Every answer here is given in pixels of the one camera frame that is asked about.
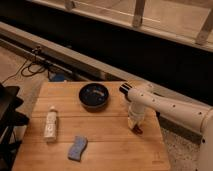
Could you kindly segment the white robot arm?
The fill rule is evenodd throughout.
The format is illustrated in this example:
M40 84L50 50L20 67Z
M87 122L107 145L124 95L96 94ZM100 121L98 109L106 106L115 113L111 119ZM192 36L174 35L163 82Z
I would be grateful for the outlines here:
M127 98L131 129L144 119L146 107L164 113L168 120L202 135L197 171L213 171L213 107L158 96L142 86L128 85Z

